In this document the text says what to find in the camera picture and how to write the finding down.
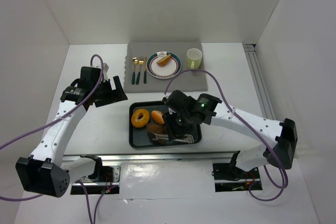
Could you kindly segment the silver metal tongs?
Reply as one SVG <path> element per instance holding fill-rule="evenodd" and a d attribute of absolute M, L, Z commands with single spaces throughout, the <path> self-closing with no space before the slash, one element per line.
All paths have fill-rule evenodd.
<path fill-rule="evenodd" d="M 192 135 L 184 135 L 182 138 L 173 138 L 172 136 L 166 134 L 157 134 L 150 132 L 148 133 L 149 140 L 154 143 L 161 145 L 168 144 L 193 144 L 195 143 Z"/>

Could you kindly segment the brown chocolate croissant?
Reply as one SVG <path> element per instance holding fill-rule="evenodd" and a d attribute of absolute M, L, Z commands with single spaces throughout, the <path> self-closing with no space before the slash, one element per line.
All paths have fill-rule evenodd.
<path fill-rule="evenodd" d="M 149 140 L 157 145 L 165 145 L 168 139 L 168 133 L 165 125 L 148 123 L 146 125 L 147 135 Z"/>

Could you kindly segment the small bread slice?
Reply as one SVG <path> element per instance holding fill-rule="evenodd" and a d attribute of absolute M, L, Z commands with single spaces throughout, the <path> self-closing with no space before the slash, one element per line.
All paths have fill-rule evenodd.
<path fill-rule="evenodd" d="M 170 58 L 171 58 L 171 54 L 168 54 L 168 55 L 160 58 L 156 63 L 160 67 L 164 67 L 170 61 Z"/>

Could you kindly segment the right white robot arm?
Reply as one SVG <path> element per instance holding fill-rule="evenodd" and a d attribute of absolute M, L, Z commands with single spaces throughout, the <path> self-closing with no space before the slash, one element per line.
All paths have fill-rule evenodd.
<path fill-rule="evenodd" d="M 220 98 L 206 93 L 194 99 L 175 90 L 162 101 L 169 109 L 163 115 L 169 140 L 190 135 L 193 127 L 202 123 L 224 127 L 260 142 L 255 148 L 236 152 L 232 166 L 246 172 L 268 164 L 284 170 L 292 168 L 298 141 L 293 120 L 270 120 L 229 108 Z"/>

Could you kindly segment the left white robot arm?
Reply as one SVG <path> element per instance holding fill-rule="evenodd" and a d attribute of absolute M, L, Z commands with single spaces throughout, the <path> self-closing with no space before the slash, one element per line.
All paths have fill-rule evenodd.
<path fill-rule="evenodd" d="M 113 77 L 113 89 L 107 72 L 107 64 L 102 68 L 82 67 L 80 77 L 64 89 L 53 124 L 29 157 L 16 162 L 25 191 L 59 198 L 81 178 L 96 182 L 107 172 L 102 159 L 94 155 L 81 155 L 69 164 L 62 162 L 77 125 L 91 105 L 101 107 L 127 100 L 119 77 Z"/>

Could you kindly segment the round orange bun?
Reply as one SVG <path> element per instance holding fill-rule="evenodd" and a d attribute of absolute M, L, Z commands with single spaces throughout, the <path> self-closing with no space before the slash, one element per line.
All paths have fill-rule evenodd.
<path fill-rule="evenodd" d="M 165 124 L 164 119 L 163 119 L 163 113 L 161 111 L 158 111 L 158 110 L 152 111 L 151 117 L 155 123 L 160 124 L 160 125 Z"/>

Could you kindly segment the orange glazed donut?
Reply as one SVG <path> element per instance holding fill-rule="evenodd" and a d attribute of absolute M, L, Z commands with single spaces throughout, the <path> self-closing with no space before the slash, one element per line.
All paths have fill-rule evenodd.
<path fill-rule="evenodd" d="M 146 109 L 137 109 L 131 117 L 131 123 L 136 128 L 142 128 L 150 120 L 150 114 Z"/>

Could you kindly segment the black baking tray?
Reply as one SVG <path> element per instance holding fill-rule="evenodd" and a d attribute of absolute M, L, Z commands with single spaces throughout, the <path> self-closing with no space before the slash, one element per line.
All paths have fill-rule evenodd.
<path fill-rule="evenodd" d="M 177 141 L 165 141 L 164 144 L 159 144 L 155 141 L 151 141 L 148 137 L 145 126 L 142 128 L 136 128 L 131 123 L 132 115 L 137 109 L 146 109 L 149 113 L 154 110 L 158 110 L 163 113 L 169 111 L 168 107 L 165 106 L 162 101 L 146 101 L 131 104 L 129 107 L 129 144 L 131 147 L 140 150 L 145 148 L 166 148 L 171 146 L 188 145 L 188 143 Z"/>

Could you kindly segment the white plate teal rim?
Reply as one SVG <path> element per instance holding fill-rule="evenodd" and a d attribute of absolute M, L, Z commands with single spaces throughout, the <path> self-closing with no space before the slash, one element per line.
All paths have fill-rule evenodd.
<path fill-rule="evenodd" d="M 170 61 L 164 67 L 157 65 L 156 62 L 168 54 L 171 54 Z M 148 58 L 146 65 L 147 72 L 157 79 L 170 79 L 176 76 L 182 69 L 182 61 L 180 58 L 169 51 L 159 51 L 152 54 Z"/>

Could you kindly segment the light green mug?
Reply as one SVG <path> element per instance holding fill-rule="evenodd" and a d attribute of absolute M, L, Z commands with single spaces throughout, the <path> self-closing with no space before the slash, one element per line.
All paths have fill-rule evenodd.
<path fill-rule="evenodd" d="M 203 53 L 196 48 L 187 51 L 187 68 L 198 69 L 202 62 Z"/>

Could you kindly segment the aluminium rail front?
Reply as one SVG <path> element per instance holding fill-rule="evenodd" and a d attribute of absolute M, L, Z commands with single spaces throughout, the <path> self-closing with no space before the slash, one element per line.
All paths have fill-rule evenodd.
<path fill-rule="evenodd" d="M 148 162 L 148 161 L 182 161 L 182 160 L 231 160 L 234 152 L 196 152 L 196 153 L 151 153 L 151 154 L 120 154 L 99 155 L 105 162 Z"/>

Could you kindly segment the aluminium rail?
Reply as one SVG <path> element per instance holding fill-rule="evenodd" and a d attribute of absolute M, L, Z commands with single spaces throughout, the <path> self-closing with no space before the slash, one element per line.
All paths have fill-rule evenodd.
<path fill-rule="evenodd" d="M 263 116 L 268 119 L 276 119 L 275 111 L 268 93 L 268 89 L 261 71 L 260 63 L 257 58 L 254 44 L 243 44 L 246 59 L 249 65 L 250 73 L 257 92 L 257 98 L 261 107 Z"/>
<path fill-rule="evenodd" d="M 151 153 L 151 154 L 120 154 L 99 155 L 105 162 L 148 162 L 148 161 L 182 161 L 182 160 L 231 160 L 234 152 L 196 152 L 196 153 Z"/>

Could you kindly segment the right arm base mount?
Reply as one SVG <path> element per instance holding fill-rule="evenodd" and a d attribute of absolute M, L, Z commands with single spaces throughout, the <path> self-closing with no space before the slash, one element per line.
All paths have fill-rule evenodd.
<path fill-rule="evenodd" d="M 262 190 L 260 173 L 258 168 L 245 172 L 236 167 L 231 167 L 229 163 L 213 163 L 212 176 L 214 177 L 215 191 L 248 191 Z"/>

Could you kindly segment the aluminium rail right side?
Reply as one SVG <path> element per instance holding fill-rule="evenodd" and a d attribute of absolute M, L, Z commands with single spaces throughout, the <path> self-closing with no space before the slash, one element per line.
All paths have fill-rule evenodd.
<path fill-rule="evenodd" d="M 243 44 L 246 59 L 249 65 L 250 73 L 257 92 L 257 98 L 261 107 L 263 116 L 268 119 L 276 119 L 275 111 L 268 93 L 268 89 L 261 71 L 260 63 L 257 58 L 254 44 Z"/>

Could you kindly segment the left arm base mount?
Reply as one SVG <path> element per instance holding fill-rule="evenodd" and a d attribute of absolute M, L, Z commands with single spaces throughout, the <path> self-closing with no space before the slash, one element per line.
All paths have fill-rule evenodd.
<path fill-rule="evenodd" d="M 80 181 L 86 188 L 88 195 L 117 195 L 120 192 L 121 165 L 104 165 L 99 176 L 85 176 Z"/>

